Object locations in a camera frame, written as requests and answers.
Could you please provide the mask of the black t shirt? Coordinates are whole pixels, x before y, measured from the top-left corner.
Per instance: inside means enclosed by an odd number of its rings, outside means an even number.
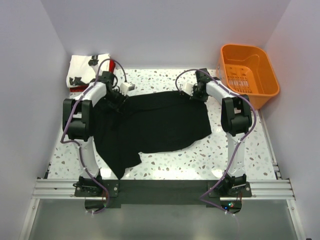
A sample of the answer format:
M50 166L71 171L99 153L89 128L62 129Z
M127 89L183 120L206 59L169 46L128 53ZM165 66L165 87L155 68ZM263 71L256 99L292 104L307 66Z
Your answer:
M206 104L178 91L130 96L119 111L102 98L93 119L96 151L118 179L139 153L182 150L212 133Z

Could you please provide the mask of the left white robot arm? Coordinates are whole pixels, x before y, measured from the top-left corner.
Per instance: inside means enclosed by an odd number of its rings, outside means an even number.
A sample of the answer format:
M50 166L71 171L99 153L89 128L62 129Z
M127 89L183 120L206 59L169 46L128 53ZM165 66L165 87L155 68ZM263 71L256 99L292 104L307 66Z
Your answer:
M112 110L120 111L127 95L115 90L118 78L113 72L103 71L79 96L66 98L62 104L62 130L60 142L74 143L78 150L81 174L73 185L77 197L107 197L101 171L97 164L94 145L94 106L101 100Z

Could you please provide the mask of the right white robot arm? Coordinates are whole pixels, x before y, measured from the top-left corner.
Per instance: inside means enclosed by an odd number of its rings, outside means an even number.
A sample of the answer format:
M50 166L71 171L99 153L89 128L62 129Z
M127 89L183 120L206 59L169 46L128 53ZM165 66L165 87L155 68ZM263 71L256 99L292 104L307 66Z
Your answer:
M252 126L251 105L247 95L239 95L226 88L222 82L210 76L207 69L195 72L191 98L205 102L208 97L221 104L220 123L227 136L228 160L221 180L212 190L219 196L233 197L246 187L245 138Z

